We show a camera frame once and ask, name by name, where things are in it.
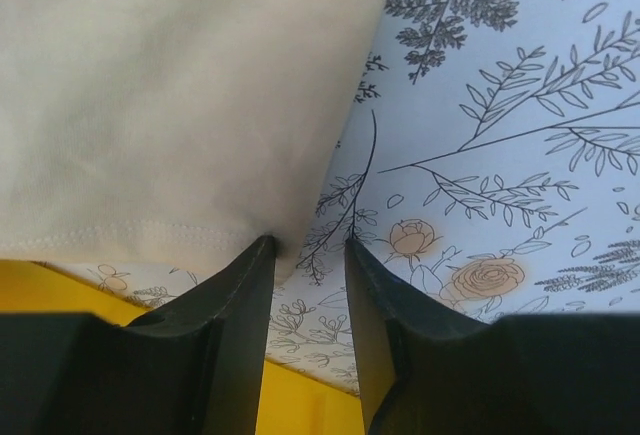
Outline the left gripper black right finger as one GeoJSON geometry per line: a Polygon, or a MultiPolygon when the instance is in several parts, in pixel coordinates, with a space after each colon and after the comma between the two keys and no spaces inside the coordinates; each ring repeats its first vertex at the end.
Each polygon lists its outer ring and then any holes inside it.
{"type": "Polygon", "coordinates": [[[369,434],[635,434],[635,314],[508,315],[429,298],[355,240],[345,276],[369,434]]]}

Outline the floral table mat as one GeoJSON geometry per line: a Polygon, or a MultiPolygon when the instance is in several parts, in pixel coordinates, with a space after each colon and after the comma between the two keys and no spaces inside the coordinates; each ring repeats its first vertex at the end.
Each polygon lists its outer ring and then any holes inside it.
{"type": "MultiPolygon", "coordinates": [[[[351,240],[484,323],[637,310],[639,0],[385,0],[265,350],[357,393],[351,240]]],[[[232,261],[34,262],[149,312],[232,261]]]]}

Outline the yellow plastic tray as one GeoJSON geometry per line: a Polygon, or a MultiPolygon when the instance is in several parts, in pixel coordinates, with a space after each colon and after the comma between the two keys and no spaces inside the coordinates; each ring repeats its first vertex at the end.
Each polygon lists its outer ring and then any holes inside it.
{"type": "MultiPolygon", "coordinates": [[[[1,263],[3,312],[90,312],[123,325],[144,308],[41,265],[22,261],[1,263]]],[[[363,434],[360,401],[340,390],[287,370],[265,364],[258,434],[363,434]]]]}

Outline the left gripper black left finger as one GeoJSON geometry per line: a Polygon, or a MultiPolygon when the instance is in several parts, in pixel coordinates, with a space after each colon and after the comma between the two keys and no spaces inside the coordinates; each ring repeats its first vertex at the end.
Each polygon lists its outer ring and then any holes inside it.
{"type": "Polygon", "coordinates": [[[1,318],[5,434],[251,434],[276,243],[125,326],[82,312],[1,318]]]}

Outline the beige t shirt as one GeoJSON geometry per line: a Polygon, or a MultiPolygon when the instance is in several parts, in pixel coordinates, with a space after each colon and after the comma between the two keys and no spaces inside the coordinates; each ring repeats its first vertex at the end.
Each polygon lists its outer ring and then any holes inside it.
{"type": "Polygon", "coordinates": [[[1,255],[291,276],[385,0],[1,0],[1,255]]]}

